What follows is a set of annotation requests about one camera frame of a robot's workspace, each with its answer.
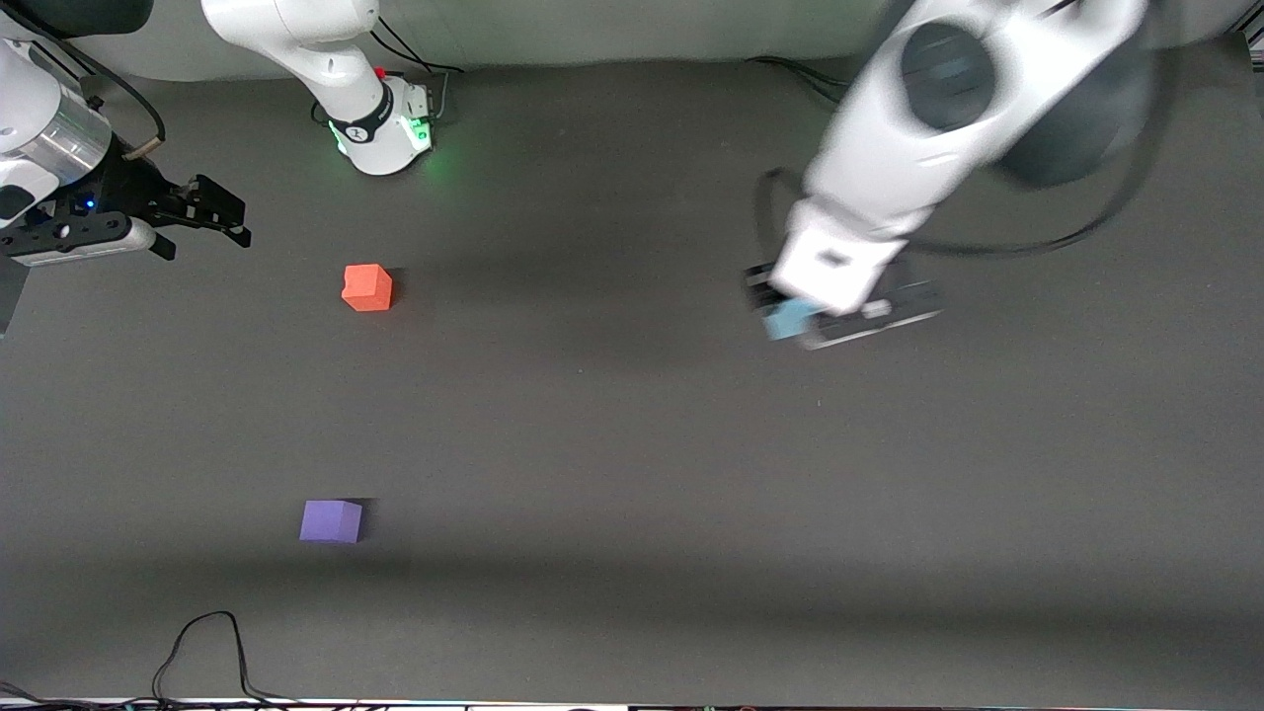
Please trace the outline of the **light blue foam block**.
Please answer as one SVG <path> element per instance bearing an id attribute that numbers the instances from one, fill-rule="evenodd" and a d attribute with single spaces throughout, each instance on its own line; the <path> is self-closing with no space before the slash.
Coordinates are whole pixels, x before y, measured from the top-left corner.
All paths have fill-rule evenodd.
<path id="1" fill-rule="evenodd" d="M 810 301 L 782 300 L 763 310 L 761 315 L 763 333 L 767 334 L 770 342 L 786 342 L 786 339 L 804 337 L 819 312 L 822 309 Z"/>

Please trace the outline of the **orange foam block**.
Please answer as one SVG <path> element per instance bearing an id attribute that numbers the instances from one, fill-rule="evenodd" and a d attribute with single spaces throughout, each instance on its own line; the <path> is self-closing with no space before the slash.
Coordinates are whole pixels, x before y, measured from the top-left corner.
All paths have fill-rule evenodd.
<path id="1" fill-rule="evenodd" d="M 353 311 L 382 312 L 391 309 L 394 280 L 379 263 L 348 264 L 343 281 L 343 301 Z"/>

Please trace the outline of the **purple foam block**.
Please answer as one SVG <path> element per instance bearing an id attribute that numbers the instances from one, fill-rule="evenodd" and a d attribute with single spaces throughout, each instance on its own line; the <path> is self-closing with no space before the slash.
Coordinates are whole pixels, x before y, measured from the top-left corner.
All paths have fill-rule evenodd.
<path id="1" fill-rule="evenodd" d="M 362 538 L 364 506 L 348 500 L 308 500 L 303 505 L 298 540 L 354 545 Z"/>

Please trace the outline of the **dark grey table mat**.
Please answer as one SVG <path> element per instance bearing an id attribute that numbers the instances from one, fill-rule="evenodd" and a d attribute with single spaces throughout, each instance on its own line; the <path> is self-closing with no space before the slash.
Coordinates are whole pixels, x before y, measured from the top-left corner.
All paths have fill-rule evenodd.
<path id="1" fill-rule="evenodd" d="M 292 697 L 1264 707 L 1264 120 L 1241 40 L 1174 58 L 1124 214 L 815 352 L 741 288 L 827 121 L 770 67 L 470 72 L 379 180 L 298 83 L 147 85 L 257 242 L 28 280 L 0 679 L 140 696 L 230 610 Z"/>

